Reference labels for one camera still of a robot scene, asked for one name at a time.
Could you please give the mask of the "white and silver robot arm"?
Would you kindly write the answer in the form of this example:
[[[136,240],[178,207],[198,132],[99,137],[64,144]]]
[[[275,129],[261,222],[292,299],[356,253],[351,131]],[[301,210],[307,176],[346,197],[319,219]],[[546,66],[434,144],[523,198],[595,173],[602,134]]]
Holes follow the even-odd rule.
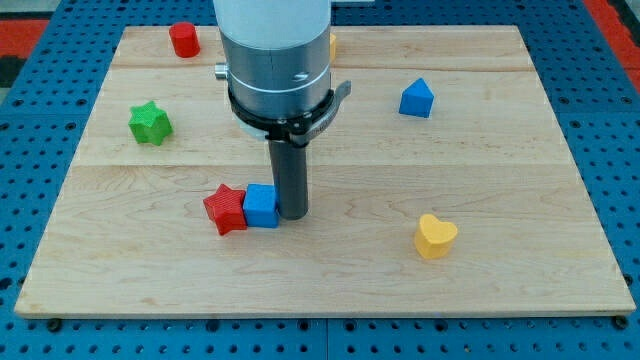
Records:
[[[329,0],[214,0],[232,111],[254,134],[278,138],[316,115],[331,88]]]

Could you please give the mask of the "yellow block behind arm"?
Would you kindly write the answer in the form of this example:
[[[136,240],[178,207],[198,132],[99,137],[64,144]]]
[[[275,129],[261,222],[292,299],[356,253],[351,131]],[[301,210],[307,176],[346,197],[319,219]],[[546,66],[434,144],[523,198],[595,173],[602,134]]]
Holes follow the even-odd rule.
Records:
[[[333,63],[336,59],[336,53],[337,53],[337,37],[334,33],[330,33],[329,34],[329,56],[330,56],[330,63]]]

